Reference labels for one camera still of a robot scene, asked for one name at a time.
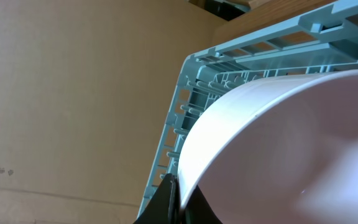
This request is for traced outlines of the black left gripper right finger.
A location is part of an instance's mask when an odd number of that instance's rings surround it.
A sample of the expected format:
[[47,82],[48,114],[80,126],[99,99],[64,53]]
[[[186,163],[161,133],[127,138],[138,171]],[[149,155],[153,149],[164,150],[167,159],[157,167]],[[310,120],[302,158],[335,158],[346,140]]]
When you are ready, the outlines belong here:
[[184,209],[181,222],[182,224],[223,224],[209,206],[198,186]]

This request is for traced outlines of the small white bowl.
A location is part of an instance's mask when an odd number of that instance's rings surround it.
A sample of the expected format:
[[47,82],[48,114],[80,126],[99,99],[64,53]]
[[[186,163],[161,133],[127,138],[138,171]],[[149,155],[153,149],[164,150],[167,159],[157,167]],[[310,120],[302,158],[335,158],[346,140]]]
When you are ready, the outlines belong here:
[[358,223],[358,69],[261,78],[215,101],[178,163],[223,223]]

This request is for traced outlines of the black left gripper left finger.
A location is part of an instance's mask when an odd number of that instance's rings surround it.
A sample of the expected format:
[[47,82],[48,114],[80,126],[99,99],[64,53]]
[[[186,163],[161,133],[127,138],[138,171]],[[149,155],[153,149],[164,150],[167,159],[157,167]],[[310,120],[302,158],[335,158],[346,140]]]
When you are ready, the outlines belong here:
[[174,224],[176,222],[177,179],[166,174],[142,214],[134,224]]

